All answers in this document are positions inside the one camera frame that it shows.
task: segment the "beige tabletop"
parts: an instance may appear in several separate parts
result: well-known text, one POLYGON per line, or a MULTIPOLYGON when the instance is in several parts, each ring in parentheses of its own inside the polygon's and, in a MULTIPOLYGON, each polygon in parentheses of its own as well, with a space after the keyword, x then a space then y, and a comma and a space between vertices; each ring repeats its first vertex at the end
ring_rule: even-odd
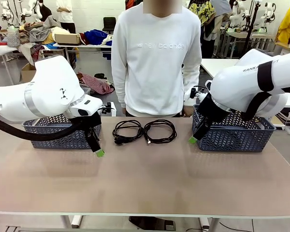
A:
POLYGON ((290 217, 290 165, 270 143, 263 153, 203 152, 187 142, 191 118, 172 118, 172 143, 116 146, 112 130, 124 119, 102 118, 103 158, 34 149, 0 132, 0 212, 290 217))
POLYGON ((8 32, 7 30, 0 30, 0 34, 9 34, 9 33, 15 33, 14 32, 8 32))
POLYGON ((287 49, 288 51, 290 51, 289 44, 287 44, 287 43, 277 42, 275 44, 287 49))
MULTIPOLYGON (((245 39, 248 35, 247 32, 227 32, 228 35, 233 36, 237 39, 245 39)), ((275 39, 274 35, 269 34, 258 34, 258 33, 252 33, 250 36, 251 39, 275 39)))

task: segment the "cardboard box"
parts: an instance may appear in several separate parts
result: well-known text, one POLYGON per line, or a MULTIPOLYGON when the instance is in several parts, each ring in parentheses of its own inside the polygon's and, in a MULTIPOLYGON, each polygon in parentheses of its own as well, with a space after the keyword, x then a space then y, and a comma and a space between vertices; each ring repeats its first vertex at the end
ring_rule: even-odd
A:
POLYGON ((26 64, 22 69, 21 69, 21 78, 22 78, 22 83, 27 83, 30 82, 36 73, 36 69, 34 66, 31 64, 26 64))
POLYGON ((56 43, 60 45, 80 45, 80 38, 79 34, 55 34, 56 43))

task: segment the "cable plug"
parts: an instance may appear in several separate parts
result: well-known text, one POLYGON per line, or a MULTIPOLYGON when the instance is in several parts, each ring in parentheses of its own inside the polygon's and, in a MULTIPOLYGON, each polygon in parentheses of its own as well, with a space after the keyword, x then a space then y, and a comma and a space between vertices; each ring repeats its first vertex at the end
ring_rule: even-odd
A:
POLYGON ((122 145, 124 143, 124 140, 123 139, 120 139, 120 138, 115 138, 115 143, 117 145, 122 145))

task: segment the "dark pants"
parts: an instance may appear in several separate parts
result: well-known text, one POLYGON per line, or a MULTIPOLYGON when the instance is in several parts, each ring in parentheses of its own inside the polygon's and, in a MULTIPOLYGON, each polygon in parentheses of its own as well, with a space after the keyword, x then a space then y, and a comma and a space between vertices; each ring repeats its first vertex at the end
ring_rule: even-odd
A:
POLYGON ((201 51, 203 59, 211 59, 214 53, 215 40, 203 40, 201 51))
MULTIPOLYGON (((128 111, 126 111, 126 116, 127 116, 127 117, 135 117, 135 116, 129 114, 128 111)), ((173 117, 180 117, 180 113, 178 113, 177 115, 175 115, 175 116, 173 116, 173 117)))
POLYGON ((71 34, 76 34, 74 23, 60 23, 60 24, 63 29, 68 30, 71 34))

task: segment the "basket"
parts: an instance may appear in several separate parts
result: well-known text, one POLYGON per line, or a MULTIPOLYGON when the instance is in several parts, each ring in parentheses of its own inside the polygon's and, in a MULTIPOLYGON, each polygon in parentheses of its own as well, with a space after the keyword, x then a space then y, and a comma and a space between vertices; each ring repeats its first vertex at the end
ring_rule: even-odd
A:
MULTIPOLYGON (((194 106, 192 131, 202 120, 194 106)), ((243 121, 241 113, 230 113, 222 122, 213 123, 207 134, 197 141, 200 150, 224 152, 262 152, 276 128, 265 118, 255 116, 243 121)))
MULTIPOLYGON (((22 124, 27 132, 35 134, 55 133, 66 129, 71 125, 71 122, 64 115, 30 120, 22 124)), ((101 127, 100 124, 94 128, 97 136, 100 134, 101 127)), ((77 130, 62 139, 45 142, 31 141, 31 143, 34 148, 42 149, 90 149, 85 139, 85 134, 81 130, 77 130)))

